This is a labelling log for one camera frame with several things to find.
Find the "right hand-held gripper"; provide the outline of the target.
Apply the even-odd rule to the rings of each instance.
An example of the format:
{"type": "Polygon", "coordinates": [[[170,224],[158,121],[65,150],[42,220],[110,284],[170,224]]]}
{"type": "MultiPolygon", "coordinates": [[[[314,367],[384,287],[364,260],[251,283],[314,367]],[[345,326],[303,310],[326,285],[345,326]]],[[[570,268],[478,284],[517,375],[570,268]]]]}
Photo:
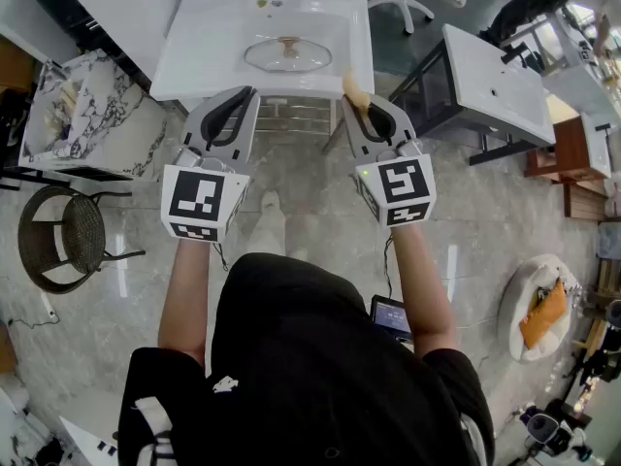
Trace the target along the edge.
{"type": "Polygon", "coordinates": [[[377,95],[370,96],[366,116],[346,95],[341,104],[354,158],[374,160],[356,165],[355,180],[377,223],[394,228],[429,219],[435,206],[432,161],[413,140],[406,112],[377,95]]]}

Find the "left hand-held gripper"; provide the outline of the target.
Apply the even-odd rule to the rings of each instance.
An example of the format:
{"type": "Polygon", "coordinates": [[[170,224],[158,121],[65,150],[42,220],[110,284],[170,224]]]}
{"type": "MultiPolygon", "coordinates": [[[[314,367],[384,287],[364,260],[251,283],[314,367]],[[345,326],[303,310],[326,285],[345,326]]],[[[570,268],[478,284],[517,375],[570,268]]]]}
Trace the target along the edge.
{"type": "Polygon", "coordinates": [[[164,166],[160,217],[174,237],[222,242],[244,202],[260,95],[237,86],[189,113],[164,166]]]}

